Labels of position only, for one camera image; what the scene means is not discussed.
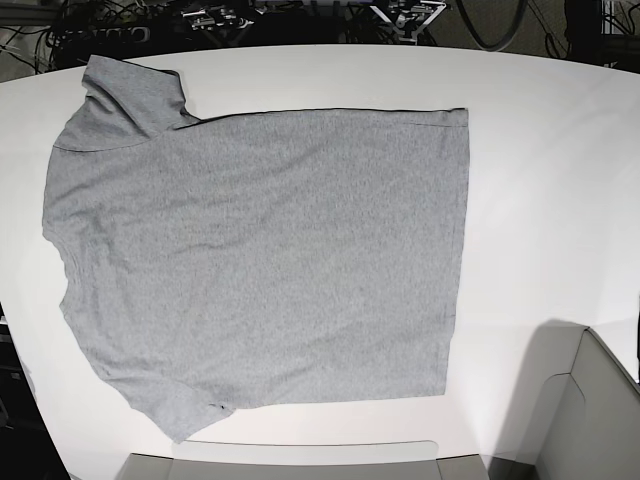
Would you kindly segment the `grey T-shirt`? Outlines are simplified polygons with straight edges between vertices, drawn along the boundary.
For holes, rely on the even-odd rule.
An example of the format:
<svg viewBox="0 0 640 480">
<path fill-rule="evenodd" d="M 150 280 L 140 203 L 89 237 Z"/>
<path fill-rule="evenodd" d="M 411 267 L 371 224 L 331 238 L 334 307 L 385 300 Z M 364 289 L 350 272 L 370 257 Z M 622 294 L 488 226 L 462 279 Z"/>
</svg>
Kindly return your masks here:
<svg viewBox="0 0 640 480">
<path fill-rule="evenodd" d="M 180 76 L 89 60 L 43 234 L 98 377 L 175 442 L 238 410 L 439 396 L 468 112 L 191 115 Z"/>
</svg>

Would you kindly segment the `grey bin at right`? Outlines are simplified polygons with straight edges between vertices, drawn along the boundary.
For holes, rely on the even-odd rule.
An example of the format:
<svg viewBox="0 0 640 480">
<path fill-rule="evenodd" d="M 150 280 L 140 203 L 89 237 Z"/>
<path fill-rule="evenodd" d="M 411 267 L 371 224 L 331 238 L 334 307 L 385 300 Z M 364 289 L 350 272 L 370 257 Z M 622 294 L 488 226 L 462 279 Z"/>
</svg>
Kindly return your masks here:
<svg viewBox="0 0 640 480">
<path fill-rule="evenodd" d="M 582 335 L 536 469 L 541 479 L 639 478 L 639 386 L 590 329 Z"/>
</svg>

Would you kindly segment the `metal bracket behind table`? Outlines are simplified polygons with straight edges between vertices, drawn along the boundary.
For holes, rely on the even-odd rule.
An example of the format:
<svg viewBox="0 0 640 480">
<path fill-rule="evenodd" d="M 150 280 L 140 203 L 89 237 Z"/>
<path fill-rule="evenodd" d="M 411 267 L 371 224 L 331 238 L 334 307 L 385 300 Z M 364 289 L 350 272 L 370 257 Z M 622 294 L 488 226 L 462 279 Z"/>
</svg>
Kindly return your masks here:
<svg viewBox="0 0 640 480">
<path fill-rule="evenodd" d="M 428 27 L 449 8 L 446 1 L 372 1 L 369 8 L 404 44 L 417 45 Z"/>
</svg>

